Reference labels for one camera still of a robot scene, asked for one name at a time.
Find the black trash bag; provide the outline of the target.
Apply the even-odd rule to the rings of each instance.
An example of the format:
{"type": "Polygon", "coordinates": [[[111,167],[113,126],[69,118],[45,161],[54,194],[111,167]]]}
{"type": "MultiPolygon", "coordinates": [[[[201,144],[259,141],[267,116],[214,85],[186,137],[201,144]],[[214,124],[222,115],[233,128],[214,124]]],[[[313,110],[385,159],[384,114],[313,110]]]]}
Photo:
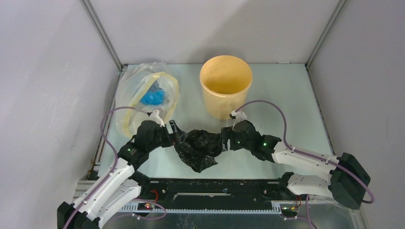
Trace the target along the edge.
{"type": "Polygon", "coordinates": [[[194,172],[201,173],[218,164],[215,158],[222,153],[221,134],[194,129],[174,148],[183,163],[194,172]]]}

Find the clear plastic bag yellow rim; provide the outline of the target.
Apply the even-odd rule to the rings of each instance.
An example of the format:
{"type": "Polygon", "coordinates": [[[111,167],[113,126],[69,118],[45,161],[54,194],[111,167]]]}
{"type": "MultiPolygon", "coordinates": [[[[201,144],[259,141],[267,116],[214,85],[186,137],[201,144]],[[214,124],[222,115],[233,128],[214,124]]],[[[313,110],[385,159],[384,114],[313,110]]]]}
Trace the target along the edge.
{"type": "Polygon", "coordinates": [[[170,74],[166,64],[162,62],[143,63],[127,69],[118,83],[115,96],[116,106],[126,107],[115,111],[117,130],[123,136],[132,137],[137,133],[140,124],[148,119],[148,113],[158,109],[160,117],[166,124],[171,119],[179,98],[179,82],[170,74]],[[154,82],[158,82],[165,92],[164,103],[144,105],[140,99],[154,82]]]}

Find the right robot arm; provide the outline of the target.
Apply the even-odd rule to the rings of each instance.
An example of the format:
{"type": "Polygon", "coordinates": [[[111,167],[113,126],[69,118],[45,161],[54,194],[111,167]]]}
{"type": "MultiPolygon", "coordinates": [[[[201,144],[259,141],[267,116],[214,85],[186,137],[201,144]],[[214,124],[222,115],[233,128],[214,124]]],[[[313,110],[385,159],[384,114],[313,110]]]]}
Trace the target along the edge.
{"type": "Polygon", "coordinates": [[[277,191],[283,199],[304,194],[323,196],[354,210],[366,202],[363,198],[371,178],[351,154],[303,155],[279,137],[260,134],[247,120],[223,127],[221,141],[223,151],[245,149],[259,160],[309,172],[309,175],[286,172],[282,176],[277,191]]]}

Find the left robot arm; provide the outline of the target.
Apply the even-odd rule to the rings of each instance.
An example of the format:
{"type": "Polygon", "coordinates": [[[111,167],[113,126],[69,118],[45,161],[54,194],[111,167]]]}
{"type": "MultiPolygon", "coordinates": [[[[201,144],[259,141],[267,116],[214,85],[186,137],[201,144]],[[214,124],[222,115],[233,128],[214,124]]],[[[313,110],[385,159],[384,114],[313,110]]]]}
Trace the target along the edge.
{"type": "Polygon", "coordinates": [[[187,138],[170,120],[159,125],[147,120],[141,123],[136,135],[115,153],[107,172],[73,203],[63,202],[57,209],[59,229],[100,229],[126,203],[135,198],[147,198],[151,186],[131,178],[157,148],[180,145],[187,138]]]}

